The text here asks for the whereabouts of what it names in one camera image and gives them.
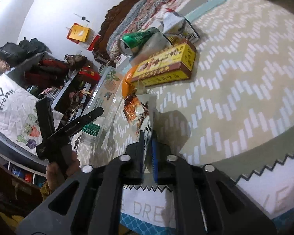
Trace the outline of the mustard sleeve forearm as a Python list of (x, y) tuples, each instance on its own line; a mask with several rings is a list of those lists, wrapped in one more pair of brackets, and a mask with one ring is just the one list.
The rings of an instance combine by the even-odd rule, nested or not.
[[(48, 196), (50, 196), (53, 191), (49, 188), (48, 183), (46, 182), (41, 188), (40, 188), (40, 193), (42, 196), (43, 200), (46, 200)], [(15, 232), (16, 229), (18, 228), (19, 224), (22, 222), (23, 219), (25, 219), (21, 215), (16, 215), (16, 214), (11, 214), (8, 213), (7, 211), (0, 210), (0, 217), (6, 223), (6, 225), (13, 231)]]

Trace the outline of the person left hand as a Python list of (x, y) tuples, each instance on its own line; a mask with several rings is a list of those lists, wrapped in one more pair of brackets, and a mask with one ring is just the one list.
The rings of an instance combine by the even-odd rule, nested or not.
[[(77, 153), (72, 151), (71, 164), (66, 171), (66, 175), (67, 177), (70, 177), (78, 171), (80, 171), (80, 161), (77, 157)], [(48, 183), (49, 189), (52, 192), (55, 191), (65, 181), (59, 166), (55, 162), (49, 163), (46, 167), (46, 181)]]

